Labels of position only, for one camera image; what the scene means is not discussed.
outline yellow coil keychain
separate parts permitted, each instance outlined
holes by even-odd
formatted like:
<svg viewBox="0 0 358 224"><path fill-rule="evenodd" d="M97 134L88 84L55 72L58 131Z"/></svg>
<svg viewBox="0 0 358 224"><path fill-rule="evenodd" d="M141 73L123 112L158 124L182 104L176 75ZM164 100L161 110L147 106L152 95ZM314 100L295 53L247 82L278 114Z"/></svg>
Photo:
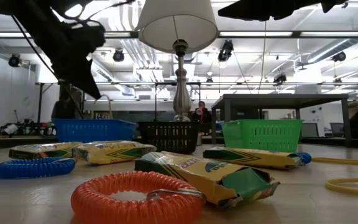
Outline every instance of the yellow coil keychain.
<svg viewBox="0 0 358 224"><path fill-rule="evenodd" d="M313 158L312 161L335 163L335 164L346 164L346 165L358 165L358 160L354 160L354 159L333 159L333 158L316 157ZM344 187L338 185L344 183L358 183L358 178L333 179L327 181L325 186L329 190L358 195L358 189L353 187Z"/></svg>

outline white lampshade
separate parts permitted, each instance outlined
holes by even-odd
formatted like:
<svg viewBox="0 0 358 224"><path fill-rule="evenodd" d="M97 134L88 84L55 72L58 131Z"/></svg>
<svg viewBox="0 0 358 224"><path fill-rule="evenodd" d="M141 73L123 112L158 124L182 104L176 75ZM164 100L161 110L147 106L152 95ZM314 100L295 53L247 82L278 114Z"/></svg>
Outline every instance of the white lampshade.
<svg viewBox="0 0 358 224"><path fill-rule="evenodd" d="M135 29L141 42L171 54L178 39L187 42L186 53L193 53L218 36L210 0L146 0Z"/></svg>

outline table surface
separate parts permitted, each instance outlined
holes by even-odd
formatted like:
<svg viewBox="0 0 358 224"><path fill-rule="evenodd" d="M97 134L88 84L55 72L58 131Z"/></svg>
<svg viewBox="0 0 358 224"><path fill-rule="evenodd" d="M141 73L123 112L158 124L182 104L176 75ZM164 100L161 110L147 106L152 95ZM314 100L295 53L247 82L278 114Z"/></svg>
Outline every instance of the table surface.
<svg viewBox="0 0 358 224"><path fill-rule="evenodd" d="M224 94L212 106L223 108L225 100L231 106L263 109L297 109L348 99L347 94Z"/></svg>
<svg viewBox="0 0 358 224"><path fill-rule="evenodd" d="M201 155L210 147L199 147L195 154ZM358 149L300 145L299 151L319 157L358 159ZM0 149L0 162L8 159L8 149ZM75 187L95 177L133 168L134 162L106 166L79 162L71 174L64 176L0 179L0 224L79 223L70 207ZM327 179L358 177L358 166L311 163L291 171L266 171L282 183L272 197L230 210L207 204L196 223L358 223L358 196L324 188ZM124 192L115 197L136 200L144 195Z"/></svg>

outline table lamp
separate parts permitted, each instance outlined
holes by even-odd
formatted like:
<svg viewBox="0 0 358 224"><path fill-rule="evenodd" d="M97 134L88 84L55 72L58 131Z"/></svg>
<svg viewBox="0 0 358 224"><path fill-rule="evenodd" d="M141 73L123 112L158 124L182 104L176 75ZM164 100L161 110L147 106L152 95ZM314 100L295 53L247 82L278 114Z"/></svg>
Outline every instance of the table lamp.
<svg viewBox="0 0 358 224"><path fill-rule="evenodd" d="M175 121L190 121L190 95L186 89L185 54L209 46L218 36L210 0L146 0L139 23L139 40L159 51L176 54L179 68L173 99Z"/></svg>

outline black plastic basket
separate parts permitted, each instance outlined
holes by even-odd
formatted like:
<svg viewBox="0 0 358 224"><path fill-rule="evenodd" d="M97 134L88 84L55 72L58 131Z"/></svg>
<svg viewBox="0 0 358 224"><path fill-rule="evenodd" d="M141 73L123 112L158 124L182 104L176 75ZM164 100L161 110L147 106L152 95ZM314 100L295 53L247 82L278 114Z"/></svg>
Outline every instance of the black plastic basket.
<svg viewBox="0 0 358 224"><path fill-rule="evenodd" d="M200 124L197 122L138 122L144 144L158 151L190 154L196 150Z"/></svg>

